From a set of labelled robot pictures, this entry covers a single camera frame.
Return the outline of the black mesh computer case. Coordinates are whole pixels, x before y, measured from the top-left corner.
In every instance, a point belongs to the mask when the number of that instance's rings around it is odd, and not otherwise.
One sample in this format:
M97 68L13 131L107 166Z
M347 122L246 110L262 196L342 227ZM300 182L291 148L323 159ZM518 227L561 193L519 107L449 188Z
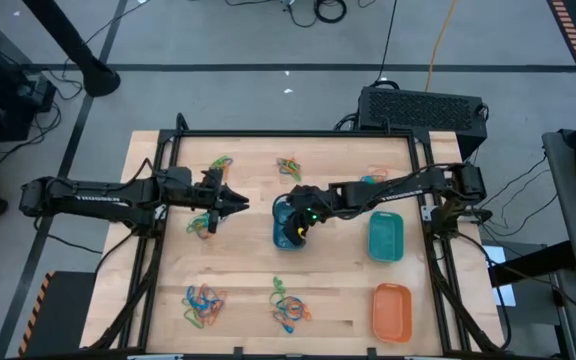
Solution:
M487 139L488 115L479 97L365 87L354 128L407 131L422 142L431 132L453 132L466 159Z

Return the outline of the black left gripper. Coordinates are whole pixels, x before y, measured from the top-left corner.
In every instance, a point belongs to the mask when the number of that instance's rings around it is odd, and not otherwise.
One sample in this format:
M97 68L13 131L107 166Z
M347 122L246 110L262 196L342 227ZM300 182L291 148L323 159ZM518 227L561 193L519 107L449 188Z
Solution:
M199 198L199 207L205 209L209 214L208 232L216 233L219 223L219 206L221 198L224 201L237 202L237 204L225 205L221 209L221 216L227 217L234 213L247 210L248 198L233 191L227 185L222 186L223 170L221 168L211 168L202 172L204 175L200 182L195 184L196 194Z

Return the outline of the white sheet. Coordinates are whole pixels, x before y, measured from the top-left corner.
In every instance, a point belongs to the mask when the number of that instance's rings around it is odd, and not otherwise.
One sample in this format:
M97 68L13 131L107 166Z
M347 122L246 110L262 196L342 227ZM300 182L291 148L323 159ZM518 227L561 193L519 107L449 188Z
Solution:
M506 261L505 250L502 247L484 245L483 248L494 263L503 263ZM502 304L504 304L506 307L517 306L517 301L515 298L512 285L503 285L501 287L496 287L493 290L493 296L495 299L495 303L498 306L501 306Z

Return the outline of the orange plastic basket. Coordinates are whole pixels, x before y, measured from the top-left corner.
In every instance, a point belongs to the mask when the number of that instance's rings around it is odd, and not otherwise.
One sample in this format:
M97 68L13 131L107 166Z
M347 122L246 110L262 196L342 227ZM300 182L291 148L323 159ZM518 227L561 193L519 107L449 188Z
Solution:
M413 331L412 293L402 285L379 284L373 295L372 330L382 342L407 343Z

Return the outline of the black pole stand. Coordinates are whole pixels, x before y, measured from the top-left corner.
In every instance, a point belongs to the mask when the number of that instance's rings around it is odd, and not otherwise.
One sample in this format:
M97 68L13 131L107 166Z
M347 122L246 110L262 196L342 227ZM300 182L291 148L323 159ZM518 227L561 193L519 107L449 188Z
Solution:
M53 37L83 75L83 86L91 97L114 92L120 85L119 75L93 55L74 25L55 0L22 0L45 30Z

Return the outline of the blue plastic basket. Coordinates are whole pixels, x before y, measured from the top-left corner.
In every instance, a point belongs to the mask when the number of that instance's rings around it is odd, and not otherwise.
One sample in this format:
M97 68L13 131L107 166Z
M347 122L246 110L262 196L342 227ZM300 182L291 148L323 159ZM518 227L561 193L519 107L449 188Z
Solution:
M281 250L299 250L303 248L300 238L299 245L293 246L285 236L285 221L293 211L294 209L287 203L285 197L278 197L272 206L273 243Z

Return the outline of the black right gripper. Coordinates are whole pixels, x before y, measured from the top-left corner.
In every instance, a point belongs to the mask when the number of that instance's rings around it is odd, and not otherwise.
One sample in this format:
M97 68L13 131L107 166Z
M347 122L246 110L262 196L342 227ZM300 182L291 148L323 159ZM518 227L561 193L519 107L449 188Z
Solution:
M285 221L285 236L293 246L299 245L299 228L306 230L305 238L300 238L301 246L305 247L309 243L310 227L328 220L326 200L324 192L316 186L295 186L287 195L287 203L294 211Z

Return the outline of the green plastic basket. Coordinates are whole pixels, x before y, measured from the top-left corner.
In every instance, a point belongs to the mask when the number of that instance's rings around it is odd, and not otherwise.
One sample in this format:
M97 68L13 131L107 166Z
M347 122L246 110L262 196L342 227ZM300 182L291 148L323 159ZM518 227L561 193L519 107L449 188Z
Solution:
M376 211L370 216L368 254L378 262L397 262L404 255L404 222L396 213Z

